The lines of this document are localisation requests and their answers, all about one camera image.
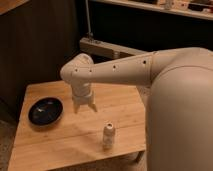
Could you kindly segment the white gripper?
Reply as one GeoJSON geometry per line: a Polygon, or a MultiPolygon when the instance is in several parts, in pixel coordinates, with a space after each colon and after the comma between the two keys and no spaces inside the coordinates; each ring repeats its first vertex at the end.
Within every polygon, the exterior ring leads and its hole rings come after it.
{"type": "Polygon", "coordinates": [[[97,107],[95,103],[92,103],[94,99],[94,93],[90,91],[86,95],[78,95],[76,92],[72,93],[72,100],[73,100],[73,106],[74,106],[74,113],[77,114],[80,105],[88,104],[88,106],[94,111],[97,112],[97,107]]]}

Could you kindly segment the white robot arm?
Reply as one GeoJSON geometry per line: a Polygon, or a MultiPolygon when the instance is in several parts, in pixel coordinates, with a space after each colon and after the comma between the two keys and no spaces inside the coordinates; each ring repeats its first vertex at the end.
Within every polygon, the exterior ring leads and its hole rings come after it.
{"type": "Polygon", "coordinates": [[[177,48],[98,64],[81,53],[60,75],[76,105],[93,101],[93,83],[149,87],[147,171],[213,171],[213,51],[177,48]]]}

